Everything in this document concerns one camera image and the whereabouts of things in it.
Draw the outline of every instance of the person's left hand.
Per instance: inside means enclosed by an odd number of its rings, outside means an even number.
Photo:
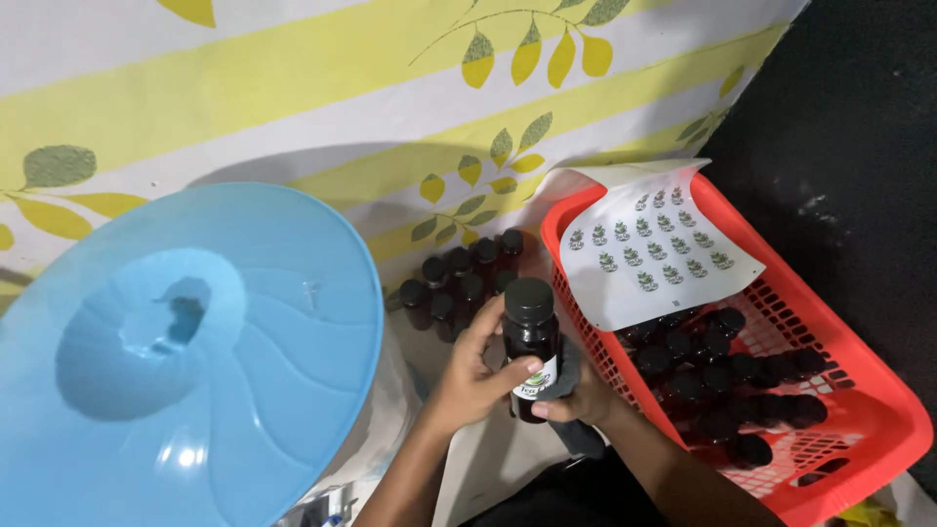
[[[435,426],[455,433],[484,419],[504,396],[543,369],[534,355],[517,358],[498,373],[485,365],[482,355],[488,338],[501,332],[504,296],[489,300],[462,331],[439,384],[426,402]]]

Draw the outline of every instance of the hand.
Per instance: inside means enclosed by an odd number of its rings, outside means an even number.
[[[579,384],[573,393],[563,399],[537,401],[533,403],[530,411],[551,421],[565,423],[579,419],[587,425],[599,426],[608,418],[612,408],[621,402],[623,399],[583,356],[579,365]]]
[[[485,365],[484,349],[492,335],[501,333],[503,313],[504,297],[492,298],[455,341],[449,364],[426,402],[437,427],[454,433],[481,421],[502,397],[543,369],[536,356],[518,358],[498,373]]]

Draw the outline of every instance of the bottle label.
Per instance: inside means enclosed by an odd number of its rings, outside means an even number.
[[[536,400],[537,394],[557,382],[557,358],[553,358],[543,363],[543,369],[534,373],[523,384],[517,386],[513,393],[521,398]]]

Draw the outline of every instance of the black wall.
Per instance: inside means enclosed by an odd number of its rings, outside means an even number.
[[[937,415],[937,0],[814,0],[702,154]],[[912,474],[937,495],[937,453]]]

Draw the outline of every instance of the wall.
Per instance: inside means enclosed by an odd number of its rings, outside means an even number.
[[[703,172],[937,416],[937,3],[811,4]],[[937,496],[937,452],[911,471]]]
[[[391,294],[542,210],[561,161],[695,152],[806,0],[42,0],[0,6],[3,304],[186,187],[307,192]]]

